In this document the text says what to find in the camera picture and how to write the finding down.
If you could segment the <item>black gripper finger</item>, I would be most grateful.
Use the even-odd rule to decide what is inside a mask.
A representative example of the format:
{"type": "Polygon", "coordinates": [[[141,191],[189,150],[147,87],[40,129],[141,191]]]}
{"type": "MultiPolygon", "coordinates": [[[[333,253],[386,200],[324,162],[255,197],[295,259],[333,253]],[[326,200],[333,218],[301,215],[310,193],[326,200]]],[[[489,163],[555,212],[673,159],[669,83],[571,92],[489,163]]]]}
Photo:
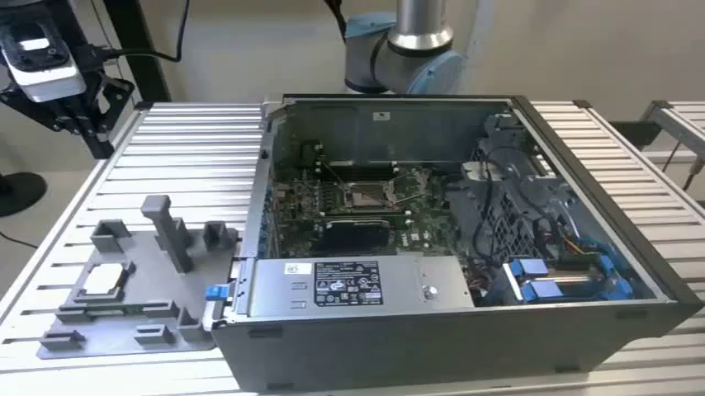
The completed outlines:
{"type": "Polygon", "coordinates": [[[122,78],[102,77],[103,98],[107,101],[107,110],[98,112],[97,119],[97,140],[98,147],[94,149],[95,159],[107,159],[115,152],[110,141],[110,133],[115,127],[118,119],[129,104],[135,84],[122,78]]]}
{"type": "Polygon", "coordinates": [[[93,92],[35,102],[19,87],[6,87],[2,90],[2,103],[54,132],[66,130],[81,136],[93,157],[99,159],[99,107],[93,92]]]}

